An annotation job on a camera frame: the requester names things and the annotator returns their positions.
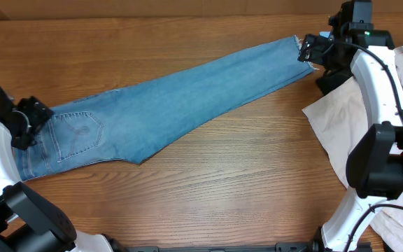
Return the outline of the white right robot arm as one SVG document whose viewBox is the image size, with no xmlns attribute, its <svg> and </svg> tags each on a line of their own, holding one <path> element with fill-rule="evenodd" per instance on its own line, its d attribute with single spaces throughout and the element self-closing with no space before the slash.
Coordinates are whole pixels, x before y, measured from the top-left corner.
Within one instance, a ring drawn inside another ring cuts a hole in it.
<svg viewBox="0 0 403 252">
<path fill-rule="evenodd" d="M 360 236 L 403 193 L 403 90 L 392 36 L 374 28 L 368 0 L 344 2 L 328 23 L 328 36 L 305 36 L 298 59 L 324 67 L 316 81 L 324 94 L 354 78 L 369 127 L 348 155 L 348 190 L 334 215 L 311 241 L 281 242 L 278 251 L 370 251 Z"/>
</svg>

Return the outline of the blue denim jeans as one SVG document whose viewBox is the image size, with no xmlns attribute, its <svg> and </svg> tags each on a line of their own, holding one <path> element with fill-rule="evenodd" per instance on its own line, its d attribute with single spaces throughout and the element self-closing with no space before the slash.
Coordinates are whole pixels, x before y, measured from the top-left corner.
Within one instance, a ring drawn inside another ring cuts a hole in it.
<svg viewBox="0 0 403 252">
<path fill-rule="evenodd" d="M 137 85 L 56 106 L 27 150 L 22 180 L 98 162 L 140 164 L 200 125 L 298 81 L 313 68 L 291 36 Z"/>
</svg>

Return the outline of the black dark garment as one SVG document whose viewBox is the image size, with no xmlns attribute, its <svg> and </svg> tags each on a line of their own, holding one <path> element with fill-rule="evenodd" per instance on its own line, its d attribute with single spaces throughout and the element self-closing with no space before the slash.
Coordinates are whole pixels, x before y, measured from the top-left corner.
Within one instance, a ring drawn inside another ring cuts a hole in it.
<svg viewBox="0 0 403 252">
<path fill-rule="evenodd" d="M 316 80 L 316 85 L 325 96 L 346 82 L 353 74 L 350 67 L 341 69 L 326 69 L 323 75 Z"/>
</svg>

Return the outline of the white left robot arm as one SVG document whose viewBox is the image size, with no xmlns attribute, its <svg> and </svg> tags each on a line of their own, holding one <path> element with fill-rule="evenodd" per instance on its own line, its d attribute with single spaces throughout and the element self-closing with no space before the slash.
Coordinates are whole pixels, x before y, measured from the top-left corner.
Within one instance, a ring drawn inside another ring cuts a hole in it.
<svg viewBox="0 0 403 252">
<path fill-rule="evenodd" d="M 13 149 L 33 146 L 52 115 L 37 98 L 14 104 L 0 88 L 0 251 L 124 251 L 105 234 L 77 231 L 61 209 L 22 182 Z"/>
</svg>

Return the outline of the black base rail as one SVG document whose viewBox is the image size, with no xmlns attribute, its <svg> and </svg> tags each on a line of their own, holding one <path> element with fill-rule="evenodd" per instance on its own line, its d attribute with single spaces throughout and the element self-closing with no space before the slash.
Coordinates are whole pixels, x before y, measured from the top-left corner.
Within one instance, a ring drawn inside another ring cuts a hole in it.
<svg viewBox="0 0 403 252">
<path fill-rule="evenodd" d="M 330 251 L 319 241 L 278 242 L 273 246 L 202 246 L 160 248 L 158 246 L 123 246 L 118 240 L 103 234 L 115 252 L 321 252 Z"/>
</svg>

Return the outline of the beige cloth garment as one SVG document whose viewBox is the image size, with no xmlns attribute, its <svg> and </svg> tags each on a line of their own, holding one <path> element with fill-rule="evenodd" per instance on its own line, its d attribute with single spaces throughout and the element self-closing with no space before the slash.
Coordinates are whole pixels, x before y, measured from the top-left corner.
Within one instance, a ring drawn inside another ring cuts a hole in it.
<svg viewBox="0 0 403 252">
<path fill-rule="evenodd" d="M 395 52 L 387 46 L 339 42 L 360 91 L 369 129 L 346 161 L 348 190 L 311 241 L 330 251 L 371 251 L 360 243 L 382 208 L 403 193 L 403 91 Z"/>
</svg>

